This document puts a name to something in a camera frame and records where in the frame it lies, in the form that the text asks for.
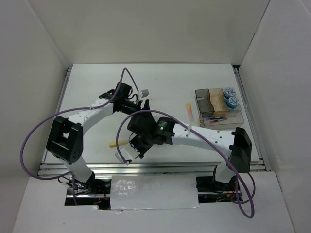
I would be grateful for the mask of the yellow highlighter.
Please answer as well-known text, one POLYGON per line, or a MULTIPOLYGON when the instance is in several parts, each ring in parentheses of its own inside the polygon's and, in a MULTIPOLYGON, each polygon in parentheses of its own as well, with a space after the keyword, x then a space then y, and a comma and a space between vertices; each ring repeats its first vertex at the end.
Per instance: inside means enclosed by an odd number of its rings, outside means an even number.
POLYGON ((118 142, 117 141, 111 141, 108 143, 108 145, 110 148, 113 148, 113 147, 116 147, 117 144, 119 146, 123 146, 123 145, 126 145, 127 143, 128 143, 128 140, 119 140, 118 142))

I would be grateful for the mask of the red gel pen horizontal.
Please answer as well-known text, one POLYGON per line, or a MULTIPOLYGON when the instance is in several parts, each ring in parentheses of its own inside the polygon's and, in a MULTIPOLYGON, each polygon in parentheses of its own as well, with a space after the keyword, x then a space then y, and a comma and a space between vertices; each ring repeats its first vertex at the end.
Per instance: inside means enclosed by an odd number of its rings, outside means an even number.
POLYGON ((208 123, 209 124, 214 124, 214 123, 221 122, 221 121, 224 121, 224 120, 227 120, 227 118, 215 119, 215 120, 209 121, 208 123))

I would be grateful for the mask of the blue gel pen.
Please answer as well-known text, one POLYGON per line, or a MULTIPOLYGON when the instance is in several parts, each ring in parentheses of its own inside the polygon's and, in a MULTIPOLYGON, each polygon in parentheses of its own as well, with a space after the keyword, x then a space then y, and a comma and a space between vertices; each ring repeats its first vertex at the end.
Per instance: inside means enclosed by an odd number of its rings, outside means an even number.
POLYGON ((218 120, 226 120, 227 118, 226 117, 206 117, 206 118, 203 118, 204 121, 218 121, 218 120))

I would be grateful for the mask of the blue white glue jar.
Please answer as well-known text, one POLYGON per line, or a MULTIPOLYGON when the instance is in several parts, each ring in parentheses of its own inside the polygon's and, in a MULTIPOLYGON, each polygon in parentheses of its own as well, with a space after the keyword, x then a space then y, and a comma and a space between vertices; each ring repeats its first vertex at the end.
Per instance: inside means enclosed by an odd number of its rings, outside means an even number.
POLYGON ((236 91, 232 87, 227 87, 227 88, 223 89, 223 94, 224 94, 224 97, 226 99, 228 99, 230 97, 235 97, 236 96, 236 91))

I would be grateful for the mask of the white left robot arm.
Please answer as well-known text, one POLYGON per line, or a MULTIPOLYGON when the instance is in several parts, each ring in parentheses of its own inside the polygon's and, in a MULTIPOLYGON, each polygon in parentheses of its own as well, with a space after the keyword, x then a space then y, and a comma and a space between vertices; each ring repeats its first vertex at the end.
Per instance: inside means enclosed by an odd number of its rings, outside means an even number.
POLYGON ((52 123, 46 149, 73 173, 79 189, 86 194, 92 193, 103 184, 95 178, 94 172, 82 157, 84 134, 115 112, 130 115, 140 110, 141 99, 148 96, 149 91, 138 91, 135 102, 130 101, 131 92, 131 86, 118 82, 115 89, 101 94, 90 107, 69 117, 58 116, 52 123))

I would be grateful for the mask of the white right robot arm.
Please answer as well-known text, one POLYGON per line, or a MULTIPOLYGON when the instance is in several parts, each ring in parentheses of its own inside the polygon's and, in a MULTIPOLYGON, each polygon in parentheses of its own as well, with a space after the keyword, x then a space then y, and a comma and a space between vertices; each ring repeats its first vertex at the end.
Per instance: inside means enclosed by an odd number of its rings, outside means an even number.
POLYGON ((130 157, 143 158, 153 145, 188 145, 220 152, 223 161, 213 171, 212 185, 224 190, 236 173, 250 172, 252 142, 245 129, 218 131, 179 123, 169 117, 155 120, 151 113, 133 116, 127 129, 135 134, 130 140, 130 157))

